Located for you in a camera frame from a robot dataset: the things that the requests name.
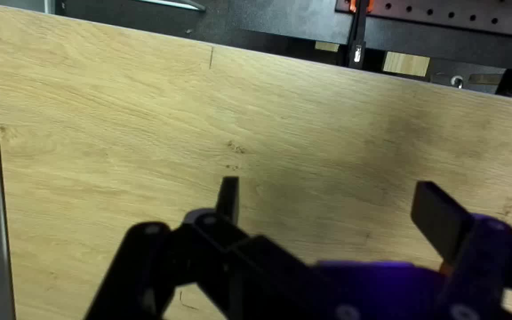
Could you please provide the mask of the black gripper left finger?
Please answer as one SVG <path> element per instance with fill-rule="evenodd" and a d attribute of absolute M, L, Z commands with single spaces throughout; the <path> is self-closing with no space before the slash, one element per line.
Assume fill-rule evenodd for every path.
<path fill-rule="evenodd" d="M 221 312 L 230 310 L 230 282 L 223 262 L 194 228 L 208 214 L 239 223 L 240 178 L 224 177 L 217 203 L 196 210 L 178 230 L 164 223 L 134 225 L 102 280 L 84 320 L 162 320 L 178 287 L 198 285 Z"/>

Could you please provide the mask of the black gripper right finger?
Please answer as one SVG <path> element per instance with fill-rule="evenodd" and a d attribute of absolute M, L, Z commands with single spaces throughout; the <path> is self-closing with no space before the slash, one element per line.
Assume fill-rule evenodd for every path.
<path fill-rule="evenodd" d="M 512 226 L 471 214 L 434 182 L 418 182 L 411 219 L 450 269 L 436 314 L 447 320 L 512 320 Z"/>

